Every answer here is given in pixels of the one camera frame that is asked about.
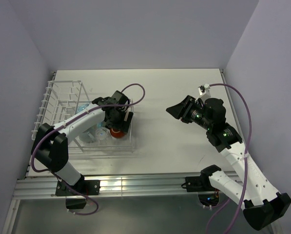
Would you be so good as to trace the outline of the tall light blue mug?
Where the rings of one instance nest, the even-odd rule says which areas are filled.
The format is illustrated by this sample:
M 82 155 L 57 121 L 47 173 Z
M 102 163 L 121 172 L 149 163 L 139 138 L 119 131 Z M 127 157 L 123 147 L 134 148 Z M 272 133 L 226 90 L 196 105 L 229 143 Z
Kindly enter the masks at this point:
M 85 110 L 88 106 L 89 106 L 89 103 L 85 103 L 85 104 L 83 104 L 83 105 L 78 106 L 76 113 L 78 114 L 78 113 L 82 112 L 82 111 Z

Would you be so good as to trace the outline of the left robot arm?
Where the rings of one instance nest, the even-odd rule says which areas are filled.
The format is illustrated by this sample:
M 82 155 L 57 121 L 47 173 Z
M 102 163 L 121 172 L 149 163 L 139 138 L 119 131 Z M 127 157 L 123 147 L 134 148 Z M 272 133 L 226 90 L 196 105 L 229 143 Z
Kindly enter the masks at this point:
M 69 162 L 69 144 L 80 134 L 99 125 L 115 138 L 129 132 L 134 113 L 129 111 L 131 102 L 120 91 L 110 97 L 98 97 L 79 113 L 55 125 L 47 123 L 38 128 L 31 150 L 31 159 L 37 159 L 47 171 L 67 183 L 67 190 L 74 195 L 84 190 L 84 178 Z

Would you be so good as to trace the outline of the orange black mug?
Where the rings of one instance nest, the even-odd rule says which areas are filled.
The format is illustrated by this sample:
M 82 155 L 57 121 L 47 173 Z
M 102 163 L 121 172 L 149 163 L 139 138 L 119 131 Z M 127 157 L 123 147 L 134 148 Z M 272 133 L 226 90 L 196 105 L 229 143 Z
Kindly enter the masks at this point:
M 121 139 L 121 138 L 124 138 L 127 135 L 127 133 L 125 133 L 121 130 L 116 130 L 114 128 L 111 128 L 110 135 L 115 139 Z

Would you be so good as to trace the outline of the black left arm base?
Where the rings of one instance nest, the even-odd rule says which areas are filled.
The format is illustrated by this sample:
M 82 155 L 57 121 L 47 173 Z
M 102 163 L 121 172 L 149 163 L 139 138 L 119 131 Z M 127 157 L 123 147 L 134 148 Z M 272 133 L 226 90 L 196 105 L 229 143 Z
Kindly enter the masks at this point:
M 75 190 L 86 196 L 99 195 L 100 180 L 84 180 L 82 187 L 80 189 L 75 188 Z M 83 196 L 81 198 L 68 198 L 76 195 L 77 193 L 72 192 L 63 182 L 58 181 L 55 196 L 66 197 L 65 205 L 67 209 L 81 210 L 87 204 L 87 198 Z

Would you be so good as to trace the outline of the grey footed mug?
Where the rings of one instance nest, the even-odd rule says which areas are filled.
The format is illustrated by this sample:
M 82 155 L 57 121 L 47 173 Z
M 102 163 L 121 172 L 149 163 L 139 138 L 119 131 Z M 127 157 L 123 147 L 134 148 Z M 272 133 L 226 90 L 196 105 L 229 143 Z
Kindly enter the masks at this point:
M 93 143 L 96 141 L 95 132 L 96 132 L 95 128 L 91 127 L 84 131 L 83 133 L 81 133 L 78 136 L 78 138 L 85 143 Z

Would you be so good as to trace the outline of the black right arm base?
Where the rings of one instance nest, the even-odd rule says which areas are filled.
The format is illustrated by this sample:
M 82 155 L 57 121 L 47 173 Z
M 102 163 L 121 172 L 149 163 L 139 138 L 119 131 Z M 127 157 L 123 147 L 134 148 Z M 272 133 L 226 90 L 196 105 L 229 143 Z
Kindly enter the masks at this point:
M 187 176 L 185 182 L 181 184 L 181 188 L 188 193 L 210 192 L 209 194 L 198 194 L 199 202 L 206 207 L 217 206 L 220 201 L 219 190 L 214 188 L 209 180 L 209 177 L 217 171 L 221 171 L 221 169 L 216 165 L 211 165 L 203 169 L 199 176 Z

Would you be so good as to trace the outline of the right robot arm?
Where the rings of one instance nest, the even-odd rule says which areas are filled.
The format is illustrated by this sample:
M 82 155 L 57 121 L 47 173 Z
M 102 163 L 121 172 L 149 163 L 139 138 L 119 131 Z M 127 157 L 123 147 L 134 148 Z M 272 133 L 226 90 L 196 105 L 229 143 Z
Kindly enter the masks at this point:
M 249 225 L 259 231 L 281 218 L 291 198 L 280 193 L 264 176 L 236 129 L 226 122 L 223 100 L 208 98 L 205 101 L 187 96 L 179 104 L 166 109 L 167 113 L 184 123 L 196 123 L 206 130 L 208 141 L 229 162 L 246 185 L 243 187 L 230 179 L 218 166 L 211 165 L 201 171 L 200 184 L 205 190 L 218 189 L 236 204 Z

